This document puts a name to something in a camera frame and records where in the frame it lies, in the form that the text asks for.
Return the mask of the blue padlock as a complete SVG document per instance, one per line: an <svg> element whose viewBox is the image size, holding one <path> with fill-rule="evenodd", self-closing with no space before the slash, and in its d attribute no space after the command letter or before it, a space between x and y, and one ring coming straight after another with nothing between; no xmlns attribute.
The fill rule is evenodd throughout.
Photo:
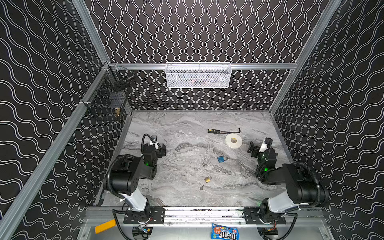
<svg viewBox="0 0 384 240"><path fill-rule="evenodd" d="M219 163L224 163L227 159L228 159L228 157L226 157L226 156L217 157L217 160Z"/></svg>

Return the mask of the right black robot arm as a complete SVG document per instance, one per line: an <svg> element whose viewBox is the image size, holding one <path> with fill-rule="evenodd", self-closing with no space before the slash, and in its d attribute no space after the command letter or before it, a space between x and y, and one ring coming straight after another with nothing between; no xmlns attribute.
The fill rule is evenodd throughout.
<svg viewBox="0 0 384 240"><path fill-rule="evenodd" d="M247 152L257 160L256 178L264 185L286 185L286 190L260 204L258 216L265 224L277 223L282 216L296 210L315 208L329 199L329 191L316 171L295 162L276 167L278 153L273 140L265 138L260 146L250 142Z"/></svg>

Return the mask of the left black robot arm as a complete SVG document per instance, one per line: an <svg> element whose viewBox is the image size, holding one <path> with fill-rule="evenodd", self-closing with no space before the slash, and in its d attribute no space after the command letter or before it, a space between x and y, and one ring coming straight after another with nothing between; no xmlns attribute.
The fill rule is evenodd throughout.
<svg viewBox="0 0 384 240"><path fill-rule="evenodd" d="M104 190L109 191L128 208L113 209L113 215L124 214L139 224L151 221L151 206L138 188L139 180L155 178L158 160L166 156L166 146L160 145L157 136L144 134L141 141L141 155L130 154L117 156L110 164L103 181Z"/></svg>

